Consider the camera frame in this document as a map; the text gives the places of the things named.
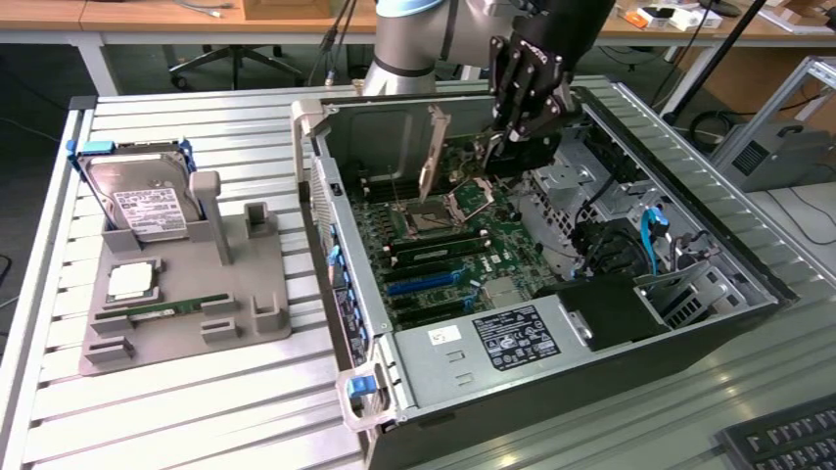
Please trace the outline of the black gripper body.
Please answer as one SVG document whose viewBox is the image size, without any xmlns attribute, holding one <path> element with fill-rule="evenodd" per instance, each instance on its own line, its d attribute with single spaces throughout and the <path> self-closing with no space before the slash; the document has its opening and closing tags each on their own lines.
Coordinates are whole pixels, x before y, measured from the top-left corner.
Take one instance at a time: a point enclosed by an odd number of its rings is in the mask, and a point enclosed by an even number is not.
<svg viewBox="0 0 836 470">
<path fill-rule="evenodd" d="M 526 14 L 512 22 L 511 56 L 535 83 L 570 82 L 592 48 L 612 0 L 524 1 Z"/>
</svg>

